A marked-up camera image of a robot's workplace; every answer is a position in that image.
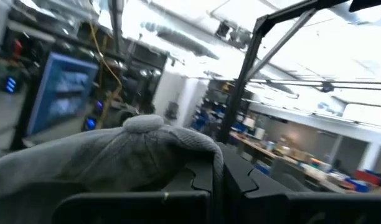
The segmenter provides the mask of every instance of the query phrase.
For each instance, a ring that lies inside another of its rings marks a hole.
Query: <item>ceiling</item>
[[[153,0],[153,3],[212,34],[219,22],[211,15],[252,30],[258,17],[297,2],[300,0],[207,0],[203,4],[194,0]],[[263,39],[258,58],[263,58],[295,21],[274,26]],[[381,82],[379,52],[381,26],[352,25],[325,9],[317,12],[270,63],[300,80]],[[350,103],[381,105],[381,91],[341,89],[333,94]]]

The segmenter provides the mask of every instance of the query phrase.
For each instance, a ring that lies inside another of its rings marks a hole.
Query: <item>chair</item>
[[[304,168],[277,158],[273,161],[270,177],[295,192],[309,192],[305,184]]]

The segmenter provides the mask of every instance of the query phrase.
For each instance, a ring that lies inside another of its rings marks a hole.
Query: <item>wooden table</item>
[[[250,152],[251,156],[253,156],[251,163],[262,161],[265,164],[270,166],[274,159],[276,159],[277,157],[281,157],[281,156],[277,156],[276,154],[266,149],[263,149],[257,142],[253,142],[247,138],[241,138],[235,132],[230,133],[230,135],[234,137],[235,139],[239,140],[242,144],[252,149],[251,151],[248,151],[244,146],[240,146],[238,147],[238,152],[237,152],[238,154],[241,154],[242,152],[246,152],[246,153]],[[298,164],[298,161],[291,157],[284,156],[282,158],[293,164]],[[330,183],[325,178],[322,178],[320,175],[314,174],[313,172],[308,172],[308,170],[306,170],[305,174],[306,174],[306,182],[309,182],[310,185],[313,185],[315,187],[322,186],[331,192],[337,192],[341,194],[344,194],[346,192],[344,189],[338,187],[336,184]]]

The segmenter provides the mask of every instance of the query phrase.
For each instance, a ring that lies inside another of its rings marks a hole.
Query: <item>monitor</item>
[[[27,126],[27,136],[82,112],[98,69],[95,63],[51,52]]]

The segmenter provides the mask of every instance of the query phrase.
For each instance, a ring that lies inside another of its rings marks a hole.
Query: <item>white column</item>
[[[369,143],[359,163],[358,170],[373,170],[381,152],[381,145]]]
[[[342,139],[343,139],[343,136],[340,135],[340,134],[336,137],[336,140],[334,141],[334,144],[333,144],[333,148],[330,151],[327,163],[333,165],[334,158],[336,158],[337,152],[340,149],[340,145],[341,145]]]

